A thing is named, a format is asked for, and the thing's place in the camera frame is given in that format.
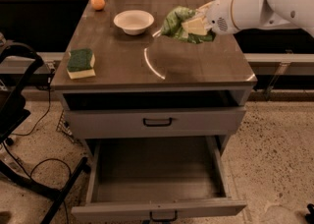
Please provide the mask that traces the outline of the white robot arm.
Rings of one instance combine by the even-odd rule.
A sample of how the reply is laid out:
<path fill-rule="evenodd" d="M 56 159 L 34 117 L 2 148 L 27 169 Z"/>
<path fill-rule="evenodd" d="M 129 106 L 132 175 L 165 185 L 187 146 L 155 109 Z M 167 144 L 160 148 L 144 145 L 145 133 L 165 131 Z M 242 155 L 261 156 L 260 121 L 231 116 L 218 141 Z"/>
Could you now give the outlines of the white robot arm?
<path fill-rule="evenodd" d="M 245 29 L 301 28 L 314 36 L 314 0 L 214 0 L 183 22 L 187 33 L 235 34 Z"/>

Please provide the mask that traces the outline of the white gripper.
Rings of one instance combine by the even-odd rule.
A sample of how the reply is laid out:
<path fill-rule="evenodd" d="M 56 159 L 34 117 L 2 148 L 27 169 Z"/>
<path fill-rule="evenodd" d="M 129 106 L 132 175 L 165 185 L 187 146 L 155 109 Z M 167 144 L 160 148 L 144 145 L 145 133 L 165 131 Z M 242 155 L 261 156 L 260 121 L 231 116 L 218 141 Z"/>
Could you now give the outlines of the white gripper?
<path fill-rule="evenodd" d="M 214 0 L 196 9 L 196 16 L 205 16 L 216 34 L 235 34 L 239 32 L 233 19 L 234 0 Z M 182 23 L 187 33 L 206 35 L 209 31 L 202 18 L 195 18 Z"/>

